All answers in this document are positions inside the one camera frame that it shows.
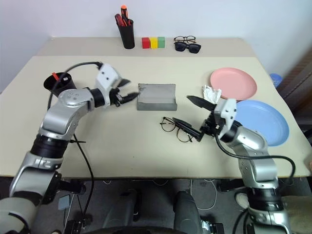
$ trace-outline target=pen holder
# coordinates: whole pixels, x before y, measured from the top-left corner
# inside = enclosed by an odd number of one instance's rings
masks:
[[[63,74],[63,72],[58,72],[57,76],[60,77],[62,74]],[[47,90],[51,91],[56,82],[57,82],[57,80],[53,77],[53,75],[51,75],[44,81],[43,86]],[[58,83],[58,85],[52,91],[52,93],[58,97],[61,92],[63,92],[64,90],[67,90],[67,89],[76,89],[76,86],[72,80],[72,76],[68,73],[66,73],[66,75],[63,77],[61,82]]]
[[[135,46],[135,37],[133,35],[133,20],[130,19],[130,22],[131,25],[124,27],[117,24],[123,47],[125,47],[126,49],[132,49]]]

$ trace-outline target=eyeglasses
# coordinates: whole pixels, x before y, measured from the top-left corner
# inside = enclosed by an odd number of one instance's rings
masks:
[[[161,128],[166,132],[172,132],[176,128],[176,124],[173,119],[163,117],[160,123]],[[181,142],[192,142],[192,136],[184,132],[181,128],[178,128],[176,132],[176,137]]]
[[[178,36],[174,38],[175,41],[175,50],[176,51],[184,51],[185,49],[189,49],[190,53],[197,54],[201,48],[201,45],[196,44],[196,37],[194,36]]]

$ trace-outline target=white tissue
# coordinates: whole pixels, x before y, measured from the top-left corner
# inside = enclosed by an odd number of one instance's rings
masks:
[[[205,85],[203,86],[204,99],[212,104],[217,104],[221,97],[221,89],[214,90],[212,87]]]

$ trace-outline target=blue plate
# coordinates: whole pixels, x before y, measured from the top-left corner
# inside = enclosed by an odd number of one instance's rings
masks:
[[[235,120],[246,128],[260,132],[269,146],[283,144],[289,136],[285,118],[275,108],[261,101],[240,101]]]

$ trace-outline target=white wall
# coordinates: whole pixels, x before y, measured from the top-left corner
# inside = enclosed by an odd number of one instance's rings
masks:
[[[312,46],[312,0],[0,1],[0,91],[50,36],[118,36],[122,4],[138,37],[242,37],[268,73],[285,75]]]

